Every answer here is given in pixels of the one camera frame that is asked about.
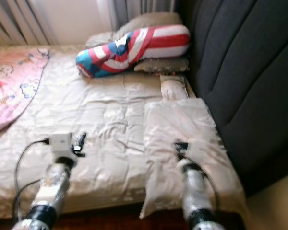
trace bed frame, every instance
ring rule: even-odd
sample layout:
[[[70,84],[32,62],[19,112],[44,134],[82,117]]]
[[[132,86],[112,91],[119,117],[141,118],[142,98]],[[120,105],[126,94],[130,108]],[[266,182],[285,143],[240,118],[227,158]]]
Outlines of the bed frame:
[[[288,175],[288,0],[180,0],[191,86],[248,196]]]

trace wooden floor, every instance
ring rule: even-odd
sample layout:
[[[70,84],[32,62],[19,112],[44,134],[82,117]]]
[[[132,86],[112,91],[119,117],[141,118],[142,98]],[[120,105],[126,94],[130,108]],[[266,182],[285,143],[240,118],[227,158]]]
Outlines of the wooden floor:
[[[140,220],[140,205],[94,210],[60,216],[53,230],[187,230],[181,210],[161,211]],[[221,218],[227,230],[242,230],[233,218]],[[10,230],[11,220],[0,220]]]

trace pink blanket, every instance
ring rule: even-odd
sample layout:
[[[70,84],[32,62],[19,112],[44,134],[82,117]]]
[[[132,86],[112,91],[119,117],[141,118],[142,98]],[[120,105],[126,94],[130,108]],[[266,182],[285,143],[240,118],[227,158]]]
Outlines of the pink blanket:
[[[31,102],[48,57],[46,49],[0,50],[0,130]]]

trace mattress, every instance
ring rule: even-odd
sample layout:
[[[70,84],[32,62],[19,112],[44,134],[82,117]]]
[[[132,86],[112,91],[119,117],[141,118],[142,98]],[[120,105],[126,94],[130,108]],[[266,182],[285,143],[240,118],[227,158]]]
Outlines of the mattress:
[[[88,133],[86,157],[72,171],[65,213],[143,202],[144,106],[162,99],[160,78],[130,72],[83,79],[75,65],[83,46],[48,48],[50,59],[34,99],[0,133],[0,218],[11,217],[13,171],[20,153],[27,144],[55,132],[72,132],[74,137]],[[49,146],[31,147],[20,166],[20,187],[40,178],[51,163]],[[23,192],[24,210],[37,191],[35,184]]]

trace wire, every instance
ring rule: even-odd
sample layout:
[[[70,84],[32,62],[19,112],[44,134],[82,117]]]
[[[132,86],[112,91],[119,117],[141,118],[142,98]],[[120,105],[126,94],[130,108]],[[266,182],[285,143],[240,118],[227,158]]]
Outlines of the wire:
[[[15,185],[15,190],[16,190],[16,193],[19,193],[19,185],[18,185],[18,168],[19,168],[19,165],[20,165],[20,162],[22,160],[22,158],[24,157],[24,154],[26,153],[26,151],[34,144],[37,144],[37,143],[44,143],[46,145],[49,144],[49,139],[46,138],[46,139],[43,139],[43,140],[39,140],[39,141],[34,141],[32,143],[30,143],[29,145],[27,145],[25,147],[25,149],[23,150],[23,152],[20,154],[18,160],[17,160],[17,163],[16,163],[16,166],[15,166],[15,171],[14,171],[14,185]],[[17,198],[17,209],[18,209],[18,221],[20,221],[22,219],[22,210],[21,210],[21,206],[20,206],[20,202],[21,202],[21,198],[20,196]]]
[[[22,188],[19,190],[19,192],[18,192],[17,195],[15,196],[14,201],[13,201],[13,204],[12,204],[12,219],[13,219],[14,223],[17,222],[17,218],[16,218],[16,215],[15,215],[15,211],[16,211],[15,209],[16,209],[16,206],[18,206],[18,205],[17,205],[17,200],[18,200],[18,198],[20,197],[21,193],[23,192],[23,190],[24,190],[25,188],[27,188],[28,186],[33,185],[33,184],[35,184],[35,183],[37,183],[37,182],[39,182],[39,181],[40,181],[40,179],[38,179],[38,180],[36,180],[36,181],[33,181],[33,182],[31,182],[31,183],[26,184],[24,187],[22,187]]]
[[[213,191],[214,191],[216,210],[217,210],[217,212],[218,212],[218,211],[220,210],[220,195],[219,195],[219,193],[217,192],[216,185],[213,183],[213,180],[212,180],[211,177],[208,175],[208,173],[207,173],[204,169],[202,169],[202,167],[201,167],[198,163],[196,163],[195,161],[193,161],[190,157],[186,156],[185,154],[181,154],[181,153],[180,153],[180,155],[181,155],[183,158],[191,161],[193,164],[196,164],[196,165],[198,165],[198,166],[201,168],[201,171],[203,172],[204,176],[207,178],[207,180],[208,180],[209,183],[211,184],[211,187],[212,187],[212,189],[213,189]]]

